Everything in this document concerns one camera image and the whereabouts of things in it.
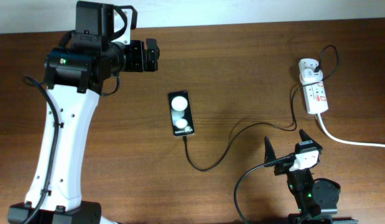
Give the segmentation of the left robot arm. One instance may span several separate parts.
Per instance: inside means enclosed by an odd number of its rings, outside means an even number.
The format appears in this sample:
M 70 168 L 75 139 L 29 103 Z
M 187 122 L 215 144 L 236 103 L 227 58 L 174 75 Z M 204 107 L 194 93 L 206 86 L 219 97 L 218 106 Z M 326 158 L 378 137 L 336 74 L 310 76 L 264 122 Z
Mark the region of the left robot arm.
M 158 69 L 157 42 L 131 39 L 136 25 L 132 6 L 77 3 L 75 28 L 47 55 L 37 84 L 47 103 L 39 161 L 25 200 L 9 208 L 9 223 L 108 222 L 99 203 L 82 199 L 81 168 L 105 80 Z

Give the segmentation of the black smartphone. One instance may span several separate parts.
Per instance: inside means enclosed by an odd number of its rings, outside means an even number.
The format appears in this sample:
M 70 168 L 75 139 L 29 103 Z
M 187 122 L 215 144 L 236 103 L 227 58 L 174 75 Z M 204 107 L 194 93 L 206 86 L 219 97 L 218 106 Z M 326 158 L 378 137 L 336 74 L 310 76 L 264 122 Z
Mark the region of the black smartphone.
M 175 137 L 195 133 L 190 98 L 188 91 L 176 91 L 168 94 L 172 130 Z

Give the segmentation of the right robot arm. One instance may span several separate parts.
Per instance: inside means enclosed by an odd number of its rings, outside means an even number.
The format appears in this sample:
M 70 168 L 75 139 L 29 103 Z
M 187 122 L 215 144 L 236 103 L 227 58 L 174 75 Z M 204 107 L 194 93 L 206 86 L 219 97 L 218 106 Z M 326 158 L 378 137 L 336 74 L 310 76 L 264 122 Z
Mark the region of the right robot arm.
M 301 142 L 293 153 L 277 158 L 269 138 L 264 138 L 265 167 L 274 167 L 275 175 L 286 175 L 290 193 L 299 213 L 288 215 L 289 223 L 331 223 L 337 214 L 340 184 L 326 178 L 314 179 L 311 168 L 319 162 L 323 147 L 304 130 L 299 131 Z

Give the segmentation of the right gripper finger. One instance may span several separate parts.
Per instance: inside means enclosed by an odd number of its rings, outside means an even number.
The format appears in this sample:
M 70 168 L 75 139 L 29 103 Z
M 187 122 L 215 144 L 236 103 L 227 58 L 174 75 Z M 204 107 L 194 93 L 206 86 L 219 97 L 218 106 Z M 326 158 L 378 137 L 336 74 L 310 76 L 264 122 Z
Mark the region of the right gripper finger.
M 316 141 L 314 141 L 303 129 L 299 130 L 299 135 L 302 140 L 302 142 L 299 143 L 301 146 L 312 146 L 316 147 L 317 149 L 322 148 L 322 146 L 319 145 L 319 143 L 317 143 Z
M 274 162 L 277 158 L 276 158 L 273 146 L 267 136 L 264 138 L 264 145 L 265 145 L 264 163 L 266 164 L 265 167 L 270 167 L 271 163 Z

